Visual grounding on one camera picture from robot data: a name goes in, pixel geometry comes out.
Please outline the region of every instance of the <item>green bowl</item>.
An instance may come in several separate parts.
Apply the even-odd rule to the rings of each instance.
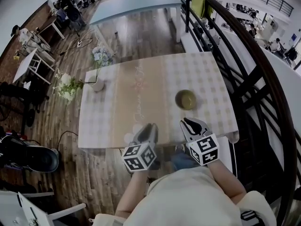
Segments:
[[[188,89],[180,90],[175,95],[175,103],[182,110],[191,110],[196,107],[197,100],[194,93]]]

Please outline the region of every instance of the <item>white cloth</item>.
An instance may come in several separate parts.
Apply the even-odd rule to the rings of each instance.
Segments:
[[[241,212],[249,210],[255,211],[265,226],[276,225],[273,211],[259,192],[249,192],[235,205],[214,181],[209,169],[197,167],[179,170],[153,182],[147,196],[127,220],[99,214],[93,226],[118,223],[124,226],[241,226]]]
[[[19,41],[23,44],[24,42],[27,43],[28,47],[26,51],[31,53],[34,51],[35,48],[38,49],[37,54],[48,64],[53,64],[54,59],[47,53],[51,50],[51,48],[42,43],[41,39],[34,33],[30,32],[28,29],[23,28],[20,30],[19,34]]]
[[[270,45],[272,52],[280,50],[280,43],[277,43],[276,40]]]

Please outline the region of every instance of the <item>white wall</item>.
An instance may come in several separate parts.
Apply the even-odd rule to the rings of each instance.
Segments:
[[[14,25],[21,26],[47,0],[2,0],[0,2],[0,55],[11,40]]]

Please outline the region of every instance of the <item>white table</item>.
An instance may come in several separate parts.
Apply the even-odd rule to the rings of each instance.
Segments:
[[[43,41],[43,43],[46,43],[46,44],[47,44],[47,42],[42,38],[41,33],[42,33],[43,31],[45,31],[47,28],[49,28],[50,26],[52,26],[52,27],[55,29],[55,31],[60,35],[60,37],[61,37],[62,39],[65,39],[64,35],[63,35],[62,32],[58,29],[58,27],[56,26],[55,22],[56,22],[56,16],[53,15],[53,16],[52,16],[51,18],[49,18],[49,19],[42,25],[42,27],[40,28],[40,32],[38,33],[38,35],[39,35],[39,38]]]
[[[95,71],[86,74],[86,80]],[[103,67],[104,89],[84,85],[79,115],[79,148],[123,148],[146,123],[156,123],[158,145],[185,141],[183,117],[204,121],[217,137],[239,140],[225,82],[211,52],[151,57]],[[184,111],[175,95],[189,89],[196,108]]]
[[[19,68],[15,74],[14,82],[16,82],[20,77],[22,77],[27,70],[30,70],[35,75],[37,75],[39,78],[41,78],[43,81],[45,81],[47,84],[51,84],[49,81],[47,81],[45,78],[43,78],[41,75],[38,74],[38,68],[43,62],[49,69],[51,69],[53,72],[55,71],[49,64],[47,64],[37,53],[37,49],[35,49],[33,52],[31,52],[28,56],[25,57],[24,60],[19,65]]]
[[[36,205],[34,205],[31,201],[29,201],[23,194],[18,193],[18,195],[20,198],[20,203],[22,205],[23,212],[29,225],[33,225],[32,220],[36,219],[39,226],[55,226],[53,223],[54,220],[67,216],[86,207],[86,204],[82,203],[69,209],[65,209],[52,214],[47,214],[46,212],[38,208]]]
[[[176,8],[176,41],[180,42],[181,4],[182,2],[180,0],[108,0],[98,5],[90,24],[94,25],[94,28],[100,39],[104,42],[105,46],[110,50],[110,52],[114,54],[112,49],[109,48],[99,29],[100,23],[128,14],[159,8],[167,8],[168,19],[171,20],[170,8]]]
[[[242,13],[242,12],[238,12],[236,10],[229,10],[229,12],[235,17],[235,18],[240,18],[240,19],[244,19],[244,20],[249,20],[249,21],[253,21],[253,18],[248,15],[247,13]]]

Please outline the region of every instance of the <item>wooden floor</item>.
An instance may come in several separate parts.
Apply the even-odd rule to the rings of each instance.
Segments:
[[[82,14],[88,23],[97,6],[105,0],[96,0],[88,8],[82,8]],[[182,53],[181,44],[175,43],[175,28],[167,21],[166,11],[159,9],[124,16],[117,20],[118,34],[114,34],[110,23],[102,25],[102,32],[108,44],[117,52],[116,62],[125,62],[134,59]],[[84,36],[92,28],[87,25],[80,31]],[[68,48],[75,47],[77,35],[64,31],[64,40],[58,39],[52,47],[55,54],[56,66],[71,76],[84,79],[85,73],[92,69],[91,51],[97,45],[94,32],[88,33],[82,46],[73,48],[63,56],[59,54]],[[51,79],[52,86],[57,84],[56,79]],[[70,130],[78,133],[79,110],[81,91],[71,104],[61,99],[52,91],[50,86],[48,95],[50,99],[41,106],[40,114],[36,114],[32,127],[26,128],[25,133],[29,139],[37,140],[41,145],[56,148],[62,154],[62,163],[59,170],[51,174],[26,172],[28,183],[37,188],[38,181],[42,181],[44,190],[52,188],[55,192],[57,204],[56,211],[66,209],[76,204],[85,202],[87,208],[76,213],[81,225],[88,225],[88,219],[94,218],[97,213],[113,214],[129,180],[130,175],[120,159],[117,149],[95,150],[86,153],[78,149],[78,137],[72,133],[61,134]],[[167,161],[168,153],[161,152],[161,159]],[[160,177],[169,171],[168,163],[157,173]],[[0,178],[10,183],[22,184],[21,172],[11,169],[1,169]]]

